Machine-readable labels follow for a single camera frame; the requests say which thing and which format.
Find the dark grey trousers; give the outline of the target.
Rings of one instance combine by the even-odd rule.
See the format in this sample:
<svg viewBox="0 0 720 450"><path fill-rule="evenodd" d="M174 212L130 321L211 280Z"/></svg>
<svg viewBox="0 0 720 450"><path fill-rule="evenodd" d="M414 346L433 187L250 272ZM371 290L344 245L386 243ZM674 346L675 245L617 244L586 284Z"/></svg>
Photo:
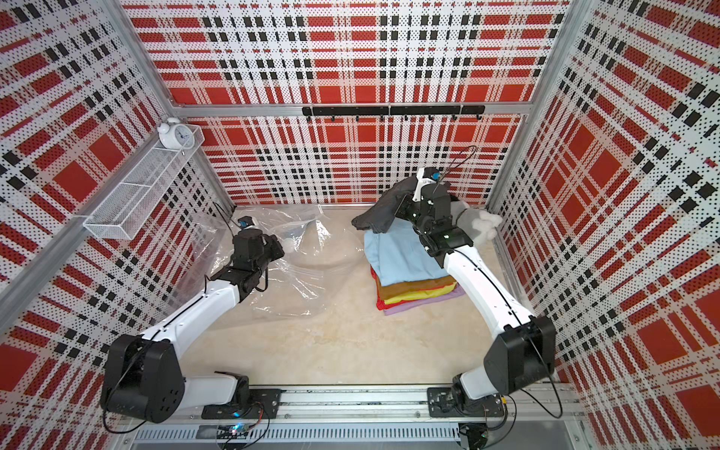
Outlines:
<svg viewBox="0 0 720 450"><path fill-rule="evenodd" d="M371 231L375 234L387 233L403 199L407 195L413 196L416 185L415 177L408 177L395 183L391 189L382 194L374 206L371 206L365 213L354 217L351 221L352 226L358 231Z"/></svg>

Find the light blue garment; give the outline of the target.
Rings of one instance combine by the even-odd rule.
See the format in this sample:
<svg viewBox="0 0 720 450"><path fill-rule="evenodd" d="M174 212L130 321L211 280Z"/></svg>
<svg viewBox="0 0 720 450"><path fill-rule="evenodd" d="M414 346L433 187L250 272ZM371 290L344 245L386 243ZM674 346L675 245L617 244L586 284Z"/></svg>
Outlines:
<svg viewBox="0 0 720 450"><path fill-rule="evenodd" d="M367 261L384 287L448 276L428 255L409 221L394 219L383 234L365 231L364 245Z"/></svg>

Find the clear plastic vacuum bag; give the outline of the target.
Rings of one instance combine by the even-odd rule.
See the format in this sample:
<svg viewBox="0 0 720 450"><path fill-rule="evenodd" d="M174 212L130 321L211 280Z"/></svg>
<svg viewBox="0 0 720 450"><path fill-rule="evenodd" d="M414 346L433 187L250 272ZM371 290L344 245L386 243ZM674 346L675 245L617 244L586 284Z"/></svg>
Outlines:
<svg viewBox="0 0 720 450"><path fill-rule="evenodd" d="M338 303L337 294L352 272L365 262L362 232L350 213L315 204L238 209L232 217L200 213L191 226L193 262L175 285L170 311L176 311L204 288L206 277L231 261L236 220L250 216L280 243L292 238L296 252L269 265L269 287L254 292L223 314L215 328L249 326L281 320L308 319Z"/></svg>

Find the lime green trousers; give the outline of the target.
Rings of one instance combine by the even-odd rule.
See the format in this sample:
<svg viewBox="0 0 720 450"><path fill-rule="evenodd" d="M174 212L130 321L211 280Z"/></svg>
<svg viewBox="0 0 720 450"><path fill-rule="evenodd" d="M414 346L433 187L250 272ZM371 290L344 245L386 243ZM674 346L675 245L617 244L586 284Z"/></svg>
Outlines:
<svg viewBox="0 0 720 450"><path fill-rule="evenodd" d="M424 300L424 299L444 296L445 294L451 294L453 292L453 290L455 290L456 286L457 286L456 283L452 283L447 286L432 289L432 290L405 292L405 294L399 294L399 295L390 297L386 300L382 300L382 303L384 305L396 305L396 304L402 303L402 302L411 302L411 301Z"/></svg>

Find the purple trousers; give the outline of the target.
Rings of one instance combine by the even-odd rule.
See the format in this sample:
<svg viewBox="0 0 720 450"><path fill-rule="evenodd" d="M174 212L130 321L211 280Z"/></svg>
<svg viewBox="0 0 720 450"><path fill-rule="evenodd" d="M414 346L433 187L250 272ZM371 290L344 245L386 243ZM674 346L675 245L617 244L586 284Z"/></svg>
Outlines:
<svg viewBox="0 0 720 450"><path fill-rule="evenodd" d="M425 305L432 305L437 303L442 303L447 300L455 299L461 296L465 295L465 290L461 287L456 287L452 292L449 292L448 294L440 295L437 297L432 298L426 298L426 299L419 299L419 300L412 300L412 301L401 301L397 304L386 306L383 302L380 302L377 304L377 306L384 306L384 309L382 312L385 316L390 316L393 314L401 313L403 311L409 311L410 309L419 308Z"/></svg>

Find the red trousers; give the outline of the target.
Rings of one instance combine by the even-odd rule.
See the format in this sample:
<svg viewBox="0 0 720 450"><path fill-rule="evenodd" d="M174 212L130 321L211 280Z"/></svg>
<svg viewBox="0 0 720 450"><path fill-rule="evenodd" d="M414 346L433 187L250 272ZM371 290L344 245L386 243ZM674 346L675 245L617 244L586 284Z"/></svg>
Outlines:
<svg viewBox="0 0 720 450"><path fill-rule="evenodd" d="M369 272L376 286L376 308L378 311L387 311L388 309L392 309L393 304L389 302L389 300L393 298L392 292L381 284L380 279L373 268L371 268Z"/></svg>

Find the brown trousers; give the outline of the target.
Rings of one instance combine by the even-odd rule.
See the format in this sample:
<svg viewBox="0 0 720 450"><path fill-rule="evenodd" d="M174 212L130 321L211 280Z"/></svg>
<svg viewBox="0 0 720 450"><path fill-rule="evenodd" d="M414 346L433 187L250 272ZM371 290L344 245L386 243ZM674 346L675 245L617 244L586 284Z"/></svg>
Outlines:
<svg viewBox="0 0 720 450"><path fill-rule="evenodd" d="M375 277L374 280L382 301L403 296L403 294L411 292L436 290L456 283L455 279L450 276L441 277L440 279L400 282L388 286L383 286L378 277Z"/></svg>

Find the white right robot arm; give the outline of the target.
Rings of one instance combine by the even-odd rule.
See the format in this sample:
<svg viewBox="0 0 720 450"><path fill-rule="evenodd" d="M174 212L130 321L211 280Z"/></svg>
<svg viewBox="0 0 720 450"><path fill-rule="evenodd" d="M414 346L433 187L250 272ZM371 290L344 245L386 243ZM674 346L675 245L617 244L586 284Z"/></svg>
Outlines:
<svg viewBox="0 0 720 450"><path fill-rule="evenodd" d="M482 315L493 343L483 363L457 375L452 396L459 414L477 416L489 404L554 373L556 328L512 295L455 223L447 185L409 177L397 184L394 216L412 224L427 254L455 279Z"/></svg>

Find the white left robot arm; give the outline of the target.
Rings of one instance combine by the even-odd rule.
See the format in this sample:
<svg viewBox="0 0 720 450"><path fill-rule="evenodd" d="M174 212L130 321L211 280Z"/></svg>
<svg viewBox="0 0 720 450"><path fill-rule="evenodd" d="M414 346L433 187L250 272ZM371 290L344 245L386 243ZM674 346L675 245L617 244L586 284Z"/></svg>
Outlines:
<svg viewBox="0 0 720 450"><path fill-rule="evenodd" d="M250 226L232 240L230 262L198 294L140 335L121 335L110 346L99 401L103 414L161 423L176 411L210 405L249 408L249 380L217 372L187 377L181 357L221 316L269 286L269 266L284 257L281 240Z"/></svg>

